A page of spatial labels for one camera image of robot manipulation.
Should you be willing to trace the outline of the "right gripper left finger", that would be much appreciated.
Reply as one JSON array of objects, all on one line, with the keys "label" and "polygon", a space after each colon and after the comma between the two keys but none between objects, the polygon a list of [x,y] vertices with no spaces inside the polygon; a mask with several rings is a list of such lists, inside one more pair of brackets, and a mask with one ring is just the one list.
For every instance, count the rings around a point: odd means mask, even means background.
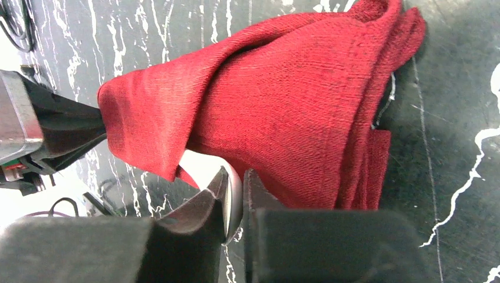
[{"label": "right gripper left finger", "polygon": [[226,241],[220,169],[164,218],[21,218],[1,235],[2,282],[217,282]]}]

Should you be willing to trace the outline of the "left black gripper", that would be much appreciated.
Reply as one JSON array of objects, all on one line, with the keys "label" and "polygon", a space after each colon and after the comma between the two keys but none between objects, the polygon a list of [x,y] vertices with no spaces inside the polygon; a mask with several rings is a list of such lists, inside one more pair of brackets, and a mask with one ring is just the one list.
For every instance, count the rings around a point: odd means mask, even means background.
[{"label": "left black gripper", "polygon": [[67,168],[105,139],[99,109],[1,70],[1,188],[41,192],[42,174]]}]

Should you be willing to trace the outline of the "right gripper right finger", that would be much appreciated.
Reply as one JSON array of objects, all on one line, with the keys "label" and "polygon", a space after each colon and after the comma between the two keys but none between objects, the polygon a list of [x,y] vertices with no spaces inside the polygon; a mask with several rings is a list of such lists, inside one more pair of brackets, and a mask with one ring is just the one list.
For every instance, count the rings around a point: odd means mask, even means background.
[{"label": "right gripper right finger", "polygon": [[385,210],[290,209],[244,176],[246,282],[430,282],[417,234]]}]

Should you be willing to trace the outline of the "white plastic spoon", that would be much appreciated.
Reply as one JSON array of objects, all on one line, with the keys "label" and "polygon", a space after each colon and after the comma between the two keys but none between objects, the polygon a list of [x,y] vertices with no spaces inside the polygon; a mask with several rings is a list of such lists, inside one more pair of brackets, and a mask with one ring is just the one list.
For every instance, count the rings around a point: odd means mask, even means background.
[{"label": "white plastic spoon", "polygon": [[179,161],[179,166],[192,178],[200,190],[209,188],[220,170],[227,173],[226,184],[220,189],[211,189],[212,194],[222,202],[223,227],[225,240],[223,245],[231,242],[241,223],[243,215],[243,185],[241,178],[228,161],[208,154],[197,153],[186,149]]}]

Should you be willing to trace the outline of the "red cloth napkin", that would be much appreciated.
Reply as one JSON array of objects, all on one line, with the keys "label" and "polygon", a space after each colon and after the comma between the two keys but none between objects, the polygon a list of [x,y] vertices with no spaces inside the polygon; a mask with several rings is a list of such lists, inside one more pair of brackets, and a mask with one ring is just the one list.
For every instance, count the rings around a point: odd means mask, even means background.
[{"label": "red cloth napkin", "polygon": [[391,134],[371,127],[393,72],[426,23],[400,1],[289,14],[173,61],[104,83],[98,106],[112,154],[194,183],[186,149],[259,174],[290,208],[379,206]]}]

